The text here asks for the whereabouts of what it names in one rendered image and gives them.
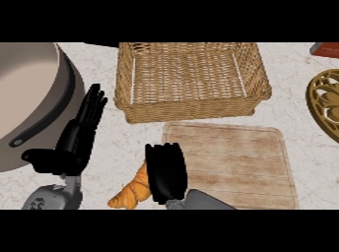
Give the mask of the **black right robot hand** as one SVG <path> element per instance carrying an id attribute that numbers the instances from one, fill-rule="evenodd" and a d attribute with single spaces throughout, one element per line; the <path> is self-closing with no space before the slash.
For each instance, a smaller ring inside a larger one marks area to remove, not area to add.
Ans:
<path id="1" fill-rule="evenodd" d="M 152 201 L 158 205 L 164 205 L 169 200 L 184 200 L 188 189 L 188 172 L 179 144 L 147 144 L 145 162 Z"/>

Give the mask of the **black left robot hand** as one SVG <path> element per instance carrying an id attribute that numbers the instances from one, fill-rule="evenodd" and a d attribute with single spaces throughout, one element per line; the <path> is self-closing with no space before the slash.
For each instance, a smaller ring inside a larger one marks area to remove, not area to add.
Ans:
<path id="1" fill-rule="evenodd" d="M 53 149 L 30 149 L 22 154 L 37 173 L 77 176 L 87 167 L 96 130 L 108 98 L 101 85 L 93 84 L 84 95 L 77 116 L 68 121 Z"/>

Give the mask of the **golden brown croissant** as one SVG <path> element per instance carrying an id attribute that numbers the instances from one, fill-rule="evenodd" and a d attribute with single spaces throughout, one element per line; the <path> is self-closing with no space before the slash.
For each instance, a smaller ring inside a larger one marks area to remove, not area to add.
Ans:
<path id="1" fill-rule="evenodd" d="M 136 208 L 138 203 L 145 201 L 150 196 L 147 162 L 144 162 L 130 183 L 110 200 L 108 206 L 115 209 L 124 208 L 132 210 Z"/>

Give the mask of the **pale wooden cutting board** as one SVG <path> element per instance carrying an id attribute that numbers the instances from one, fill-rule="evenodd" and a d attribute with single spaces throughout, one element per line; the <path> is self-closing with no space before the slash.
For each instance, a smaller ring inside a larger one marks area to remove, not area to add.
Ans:
<path id="1" fill-rule="evenodd" d="M 184 150 L 190 187 L 238 209 L 299 207 L 281 131 L 271 127 L 170 122 L 163 141 Z"/>

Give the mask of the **woven wicker basket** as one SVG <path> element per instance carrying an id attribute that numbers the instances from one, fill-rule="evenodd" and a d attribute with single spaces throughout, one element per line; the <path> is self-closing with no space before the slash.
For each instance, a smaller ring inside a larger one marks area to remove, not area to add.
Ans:
<path id="1" fill-rule="evenodd" d="M 250 116 L 272 96 L 255 42 L 123 42 L 115 106 L 127 123 Z"/>

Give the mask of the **large grey pan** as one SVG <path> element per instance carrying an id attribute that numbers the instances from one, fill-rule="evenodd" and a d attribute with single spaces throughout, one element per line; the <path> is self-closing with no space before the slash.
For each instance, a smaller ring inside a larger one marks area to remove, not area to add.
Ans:
<path id="1" fill-rule="evenodd" d="M 0 172 L 52 149 L 84 96 L 78 70 L 53 42 L 0 42 Z"/>

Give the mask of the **ornate brass trivet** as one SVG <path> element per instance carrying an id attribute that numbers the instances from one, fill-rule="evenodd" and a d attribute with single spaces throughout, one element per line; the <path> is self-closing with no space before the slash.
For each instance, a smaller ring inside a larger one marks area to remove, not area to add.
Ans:
<path id="1" fill-rule="evenodd" d="M 305 100 L 315 123 L 339 143 L 339 69 L 323 71 L 311 79 Z"/>

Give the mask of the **red-brown box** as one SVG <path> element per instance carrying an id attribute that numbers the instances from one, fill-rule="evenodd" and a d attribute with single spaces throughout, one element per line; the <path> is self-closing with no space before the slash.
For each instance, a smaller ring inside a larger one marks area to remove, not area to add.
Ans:
<path id="1" fill-rule="evenodd" d="M 309 54 L 339 59 L 339 42 L 317 42 L 309 48 Z"/>

